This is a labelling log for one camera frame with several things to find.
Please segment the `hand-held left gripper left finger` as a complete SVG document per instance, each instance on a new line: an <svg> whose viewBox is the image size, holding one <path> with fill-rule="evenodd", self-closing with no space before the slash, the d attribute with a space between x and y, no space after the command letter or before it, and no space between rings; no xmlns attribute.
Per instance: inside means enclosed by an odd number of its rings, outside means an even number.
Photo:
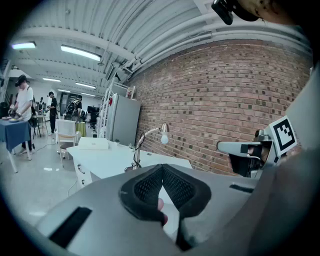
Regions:
<svg viewBox="0 0 320 256"><path fill-rule="evenodd" d="M158 209L159 193L163 186L163 167L157 164L126 181L119 190L123 207L141 221L165 225L165 214Z"/></svg>

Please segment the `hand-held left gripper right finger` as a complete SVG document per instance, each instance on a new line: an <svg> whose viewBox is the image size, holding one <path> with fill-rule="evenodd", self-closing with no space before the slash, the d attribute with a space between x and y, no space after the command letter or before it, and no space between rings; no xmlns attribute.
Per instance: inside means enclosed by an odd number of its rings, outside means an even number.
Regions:
<svg viewBox="0 0 320 256"><path fill-rule="evenodd" d="M186 218L198 216L211 199L211 189L203 181L194 178L168 164L162 165L162 185L179 211L175 244L187 251L193 246L187 241Z"/></svg>

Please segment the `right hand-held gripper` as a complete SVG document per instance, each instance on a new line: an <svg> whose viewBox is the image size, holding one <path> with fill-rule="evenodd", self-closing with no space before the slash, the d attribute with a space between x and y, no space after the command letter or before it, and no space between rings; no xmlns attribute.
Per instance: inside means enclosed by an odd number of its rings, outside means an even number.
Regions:
<svg viewBox="0 0 320 256"><path fill-rule="evenodd" d="M287 152L297 145L296 135L287 116L284 116L265 129L255 132L252 141L219 141L216 148L229 155L234 173L258 179L263 170L283 161Z"/></svg>

